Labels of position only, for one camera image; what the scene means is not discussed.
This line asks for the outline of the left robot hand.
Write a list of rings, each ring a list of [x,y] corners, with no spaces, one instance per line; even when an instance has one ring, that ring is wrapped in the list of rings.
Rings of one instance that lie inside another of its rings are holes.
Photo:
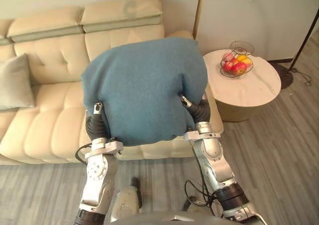
[[[85,122],[86,132],[91,141],[99,138],[110,140],[111,134],[109,124],[103,109],[103,103],[96,102],[93,113],[88,114]]]

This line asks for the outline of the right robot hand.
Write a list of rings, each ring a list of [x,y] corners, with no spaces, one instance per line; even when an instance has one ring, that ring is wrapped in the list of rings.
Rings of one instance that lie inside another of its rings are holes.
[[[210,106],[206,94],[203,95],[199,104],[195,104],[187,99],[183,94],[179,94],[183,106],[191,114],[194,123],[209,122],[210,121]]]

